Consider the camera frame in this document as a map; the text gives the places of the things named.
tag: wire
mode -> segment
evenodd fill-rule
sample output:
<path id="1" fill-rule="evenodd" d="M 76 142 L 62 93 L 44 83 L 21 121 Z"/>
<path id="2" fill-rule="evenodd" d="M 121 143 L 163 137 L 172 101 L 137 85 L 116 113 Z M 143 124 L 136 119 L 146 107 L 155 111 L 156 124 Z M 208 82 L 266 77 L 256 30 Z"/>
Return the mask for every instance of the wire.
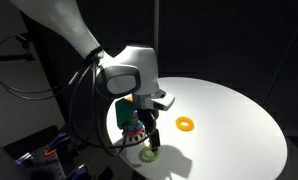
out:
<path id="1" fill-rule="evenodd" d="M 1 81 L 0 81 L 0 85 L 1 85 L 6 91 L 8 91 L 10 94 L 12 94 L 12 95 L 14 95 L 14 96 L 16 96 L 16 97 L 18 97 L 18 98 L 20 98 L 20 99 L 31 100 L 31 101 L 42 101 L 42 100 L 47 100 L 47 99 L 54 98 L 54 97 L 56 97 L 57 95 L 63 93 L 63 92 L 67 89 L 67 87 L 68 87 L 68 85 L 67 85 L 65 88 L 61 89 L 59 92 L 57 92 L 57 93 L 55 93 L 54 95 L 49 96 L 49 97 L 43 97 L 43 98 L 31 98 L 31 97 L 22 96 L 22 95 L 19 95 L 19 94 L 13 92 L 13 91 L 10 90 L 5 84 L 3 84 Z"/>
<path id="2" fill-rule="evenodd" d="M 123 135 L 123 141 L 122 141 L 122 145 L 126 145 L 126 141 L 127 141 L 127 130 L 128 130 L 128 125 L 125 126 L 124 128 L 124 135 Z M 117 154 L 121 154 L 121 152 L 123 151 L 125 147 L 121 147 L 120 150 L 117 152 Z"/>
<path id="3" fill-rule="evenodd" d="M 82 75 L 80 76 L 78 82 L 76 83 L 76 86 L 74 87 L 74 90 L 73 90 L 73 93 L 72 93 L 72 96 L 71 96 L 70 106 L 69 106 L 69 125 L 70 125 L 70 127 L 71 127 L 71 129 L 72 129 L 74 135 L 75 135 L 80 141 L 82 141 L 83 143 L 86 143 L 86 144 L 88 144 L 88 145 L 90 145 L 90 146 L 92 146 L 92 147 L 103 148 L 102 145 L 92 143 L 92 142 L 90 142 L 90 141 L 85 140 L 84 138 L 82 138 L 82 136 L 77 132 L 77 128 L 76 128 L 75 123 L 74 123 L 75 118 L 74 118 L 74 110 L 73 110 L 73 109 L 74 109 L 74 107 L 75 107 L 75 103 L 76 103 L 76 94 L 77 94 L 77 91 L 78 91 L 78 89 L 79 89 L 79 87 L 80 87 L 80 84 L 81 84 L 83 78 L 85 77 L 85 75 L 87 74 L 87 72 L 90 70 L 91 66 L 92 66 L 92 65 L 89 65 L 89 66 L 84 70 L 84 72 L 83 72 Z M 113 149 L 113 148 L 126 148 L 126 147 L 135 146 L 135 145 L 138 145 L 138 144 L 144 142 L 145 140 L 147 140 L 149 137 L 152 136 L 152 134 L 153 134 L 155 131 L 156 131 L 156 122 L 154 122 L 154 129 L 152 130 L 152 132 L 151 132 L 151 133 L 148 133 L 148 135 L 147 135 L 144 139 L 142 139 L 142 140 L 140 140 L 140 141 L 138 141 L 138 142 L 135 142 L 135 143 L 124 144 L 125 141 L 126 141 L 126 137 L 127 137 L 127 136 L 126 136 L 126 133 L 125 133 L 125 135 L 124 135 L 124 142 L 123 142 L 122 145 L 106 146 L 106 147 L 109 148 L 109 149 L 111 149 L 111 148 Z"/>
<path id="4" fill-rule="evenodd" d="M 101 147 L 102 149 L 104 149 L 106 151 L 106 153 L 110 156 L 117 156 L 119 154 L 117 153 L 113 153 L 109 150 L 109 148 L 106 146 L 105 142 L 104 142 L 104 139 L 103 139 L 103 136 L 102 134 L 100 133 L 100 128 L 99 128 L 99 125 L 98 125 L 98 121 L 97 121 L 97 115 L 96 115 L 96 101 L 95 101 L 95 87 L 96 87 L 96 63 L 94 62 L 93 63 L 93 66 L 92 66 L 92 91 L 91 91 L 91 101 L 92 101 L 92 119 L 94 119 L 95 121 L 95 126 L 96 126 L 96 134 L 97 134 L 97 137 L 98 139 L 100 140 L 100 144 L 101 144 Z"/>
<path id="5" fill-rule="evenodd" d="M 16 37 L 16 35 L 9 36 L 9 37 L 5 38 L 4 40 L 0 41 L 0 45 L 3 44 L 4 42 L 8 41 L 11 38 L 14 38 L 14 37 Z"/>
<path id="6" fill-rule="evenodd" d="M 13 90 L 15 92 L 19 92 L 19 93 L 25 93 L 25 94 L 41 94 L 41 93 L 46 93 L 46 92 L 50 92 L 50 91 L 53 91 L 55 89 L 58 89 L 59 87 L 63 86 L 65 84 L 65 82 L 68 81 L 68 80 L 64 80 L 62 81 L 60 84 L 50 88 L 50 89 L 46 89 L 46 90 L 41 90 L 41 91 L 24 91 L 24 90 L 20 90 L 20 89 L 16 89 L 14 87 L 11 87 L 9 85 L 7 85 L 5 82 L 3 82 L 1 79 L 0 79 L 0 82 L 5 86 L 7 87 L 8 89 L 10 90 Z"/>

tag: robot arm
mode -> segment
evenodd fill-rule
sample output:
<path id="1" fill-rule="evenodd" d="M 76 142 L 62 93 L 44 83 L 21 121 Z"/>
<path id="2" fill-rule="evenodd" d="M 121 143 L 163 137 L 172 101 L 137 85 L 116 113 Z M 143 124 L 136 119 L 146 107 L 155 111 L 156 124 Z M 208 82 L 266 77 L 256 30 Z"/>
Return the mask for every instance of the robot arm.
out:
<path id="1" fill-rule="evenodd" d="M 10 1 L 33 20 L 64 37 L 83 58 L 87 59 L 99 48 L 100 44 L 82 20 L 76 0 Z M 144 122 L 146 132 L 150 133 L 153 119 L 158 118 L 158 110 L 168 110 L 175 99 L 159 89 L 154 50 L 144 46 L 127 46 L 114 58 L 104 51 L 95 56 L 100 59 L 96 72 L 98 92 L 107 98 L 132 94 L 134 103 L 139 107 L 139 118 Z M 158 130 L 156 132 L 154 139 L 159 140 Z"/>

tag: white table surface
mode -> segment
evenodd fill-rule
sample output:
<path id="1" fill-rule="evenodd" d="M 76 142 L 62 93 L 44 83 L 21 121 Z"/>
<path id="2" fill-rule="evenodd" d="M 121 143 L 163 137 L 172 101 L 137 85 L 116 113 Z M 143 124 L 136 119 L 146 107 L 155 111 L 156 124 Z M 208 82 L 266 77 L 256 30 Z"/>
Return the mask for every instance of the white table surface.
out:
<path id="1" fill-rule="evenodd" d="M 176 97 L 160 111 L 160 157 L 152 163 L 139 160 L 148 145 L 126 148 L 121 157 L 152 180 L 273 180 L 287 160 L 284 135 L 275 120 L 258 104 L 227 87 L 190 78 L 160 78 L 159 86 Z M 187 116 L 192 131 L 181 131 L 175 121 Z M 114 103 L 107 116 L 113 143 L 122 139 Z"/>

